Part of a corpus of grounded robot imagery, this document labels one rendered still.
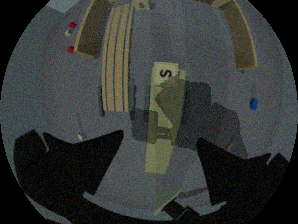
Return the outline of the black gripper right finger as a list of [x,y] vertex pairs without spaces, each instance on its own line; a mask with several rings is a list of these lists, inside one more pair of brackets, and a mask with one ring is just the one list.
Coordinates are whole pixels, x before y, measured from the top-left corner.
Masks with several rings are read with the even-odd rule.
[[233,194],[238,186],[243,185],[253,175],[255,169],[265,165],[271,156],[271,153],[267,152],[266,155],[255,156],[253,159],[239,159],[202,137],[198,137],[196,145],[212,206],[225,201],[229,194]]

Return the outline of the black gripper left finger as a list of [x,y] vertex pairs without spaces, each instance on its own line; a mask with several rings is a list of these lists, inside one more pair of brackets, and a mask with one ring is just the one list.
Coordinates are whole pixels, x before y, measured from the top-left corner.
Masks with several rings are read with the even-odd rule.
[[124,132],[118,129],[109,132],[108,135],[94,137],[94,139],[82,141],[82,143],[67,143],[61,139],[55,139],[51,133],[44,133],[45,144],[49,151],[55,153],[57,159],[65,164],[72,172],[74,179],[81,184],[85,192],[92,194],[97,192],[98,185],[104,179],[105,172],[112,164],[120,144],[124,140]]

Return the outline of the blue block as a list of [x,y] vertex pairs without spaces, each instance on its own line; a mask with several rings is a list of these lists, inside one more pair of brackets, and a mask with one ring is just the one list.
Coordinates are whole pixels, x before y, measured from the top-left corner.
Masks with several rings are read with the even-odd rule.
[[258,105],[258,99],[254,99],[254,97],[251,97],[249,104],[250,104],[251,111],[255,111],[255,109],[257,109],[257,105]]

